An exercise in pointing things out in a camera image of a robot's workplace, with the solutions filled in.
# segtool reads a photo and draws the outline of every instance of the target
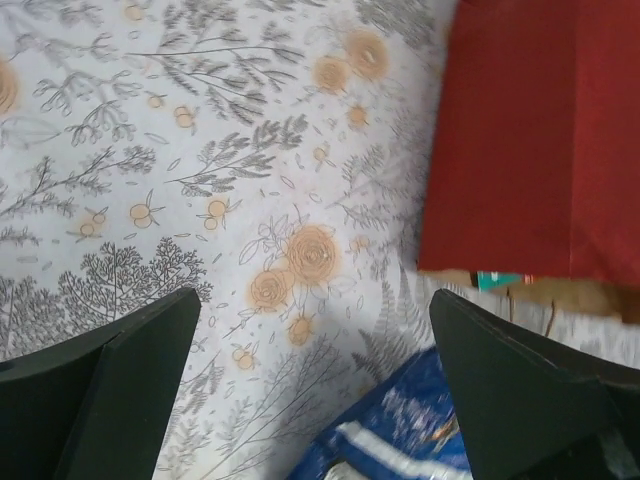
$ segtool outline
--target red folder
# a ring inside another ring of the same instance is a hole
[[[640,1],[461,0],[420,270],[640,286]]]

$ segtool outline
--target floral tablecloth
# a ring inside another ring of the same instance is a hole
[[[0,0],[0,359],[195,287],[155,477],[283,478],[433,342],[414,259],[454,6]],[[461,293],[640,363],[613,321]]]

